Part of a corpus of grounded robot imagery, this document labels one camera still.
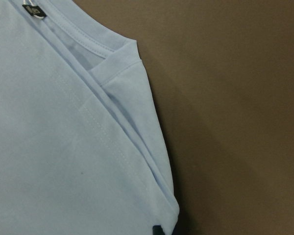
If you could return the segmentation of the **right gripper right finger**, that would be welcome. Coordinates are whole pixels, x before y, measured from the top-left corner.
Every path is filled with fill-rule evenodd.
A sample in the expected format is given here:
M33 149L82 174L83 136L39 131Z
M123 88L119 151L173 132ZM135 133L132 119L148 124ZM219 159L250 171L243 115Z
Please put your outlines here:
M178 214L178 216L176 218L176 224L175 224L174 229L172 231L172 235L180 235L179 222L180 222L180 214Z

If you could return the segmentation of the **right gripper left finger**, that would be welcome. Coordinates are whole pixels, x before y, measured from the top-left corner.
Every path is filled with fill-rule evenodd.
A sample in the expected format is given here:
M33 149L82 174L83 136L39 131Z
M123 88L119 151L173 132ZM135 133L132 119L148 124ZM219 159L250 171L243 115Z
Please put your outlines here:
M153 235L165 235L164 230L161 225L154 225L152 227L152 234Z

